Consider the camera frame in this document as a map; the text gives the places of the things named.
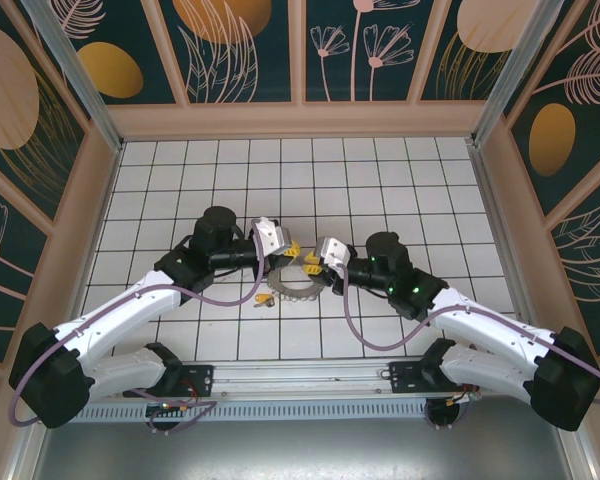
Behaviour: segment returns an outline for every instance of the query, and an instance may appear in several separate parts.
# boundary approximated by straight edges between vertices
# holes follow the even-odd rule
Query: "yellow object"
[[[273,295],[270,293],[258,293],[256,294],[256,303],[264,303],[271,298],[273,298]]]
[[[316,257],[313,252],[309,252],[309,254],[304,257],[304,263],[308,263],[309,265],[320,265],[320,259]]]
[[[544,177],[554,175],[569,158],[575,139],[576,121],[571,111],[558,103],[546,105],[531,126],[531,166]]]
[[[231,15],[227,14],[225,3]],[[255,37],[271,18],[271,0],[173,0],[173,6],[189,30],[219,44],[240,41],[240,20]]]
[[[460,40],[475,52],[512,50],[537,4],[538,0],[463,0],[457,22]]]
[[[36,72],[18,44],[0,30],[0,148],[25,145],[36,129],[39,109]]]
[[[285,257],[296,258],[298,255],[300,255],[300,245],[298,245],[295,240],[291,240],[291,248],[286,250],[282,255]]]
[[[129,98],[142,90],[140,67],[120,47],[93,42],[78,50],[78,57],[99,92],[114,98]]]
[[[307,275],[320,275],[322,272],[322,267],[320,265],[305,264],[302,268]]]

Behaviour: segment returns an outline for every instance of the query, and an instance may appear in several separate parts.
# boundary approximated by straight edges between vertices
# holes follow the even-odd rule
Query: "enclosure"
[[[373,351],[328,288],[191,300],[116,344],[213,366],[216,413],[180,440],[121,396],[13,427],[24,332],[132,287],[210,206],[247,234],[279,220],[302,258],[396,232],[468,298],[581,332],[600,367],[600,0],[0,0],[0,478],[600,478],[600,406],[565,432],[487,392],[432,430],[427,395],[381,372],[471,342],[427,328]],[[241,270],[204,296],[253,284]],[[364,289],[349,302],[372,342],[418,325]],[[151,451],[164,462],[134,457]]]

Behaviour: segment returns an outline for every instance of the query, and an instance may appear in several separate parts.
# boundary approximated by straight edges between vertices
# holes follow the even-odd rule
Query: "robotic arm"
[[[256,249],[255,235],[259,236],[262,252]],[[251,268],[257,276],[262,261],[266,275],[289,264],[299,252],[289,231],[277,222],[260,218],[245,239],[231,210],[208,208],[196,222],[193,234],[127,291],[53,330],[42,323],[27,330],[9,384],[15,389],[44,352],[82,326],[78,335],[40,365],[22,391],[22,398],[47,427],[67,423],[89,401],[132,388],[169,392],[180,381],[182,363],[162,344],[152,343],[129,355],[102,358],[130,332],[190,298],[172,289],[158,288],[144,295],[139,292],[168,285],[201,293],[213,284],[216,270]],[[135,298],[121,304],[134,294]],[[84,328],[96,315],[101,317]]]
[[[564,328],[556,334],[479,305],[444,280],[415,268],[395,233],[373,234],[366,250],[368,258],[358,258],[352,246],[334,238],[321,238],[307,258],[305,271],[315,282],[331,286],[334,293],[342,295],[344,265],[349,285],[383,292],[396,312],[410,320],[422,322],[438,313],[430,325],[489,352],[438,339],[420,362],[423,376],[432,386],[451,381],[484,387],[529,403],[559,428],[578,428],[600,388],[600,380],[537,340],[553,344],[598,369],[580,333]],[[525,330],[533,340],[508,325]]]

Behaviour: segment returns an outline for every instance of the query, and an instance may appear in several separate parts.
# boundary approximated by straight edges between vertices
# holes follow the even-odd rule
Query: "gray floor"
[[[423,420],[201,423],[172,437],[144,425],[67,425],[45,440],[38,480],[542,479],[565,472],[555,430],[492,398],[451,431]]]

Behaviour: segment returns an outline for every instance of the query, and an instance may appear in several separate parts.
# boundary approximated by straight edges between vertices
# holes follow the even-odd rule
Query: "white tile floor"
[[[125,147],[87,286],[84,311],[141,278],[193,231],[210,205],[233,209],[244,227],[279,218],[302,247],[329,235],[364,243],[399,234],[413,263],[502,313],[513,305],[469,155],[460,138],[351,138],[139,142]],[[205,291],[234,300],[251,287],[237,273]],[[416,326],[386,301],[352,290],[351,310],[369,340],[389,344]],[[405,348],[363,349],[343,318],[342,299],[275,308],[218,308],[190,301],[154,319],[114,352],[160,341],[184,361],[421,355],[443,332],[427,329]]]

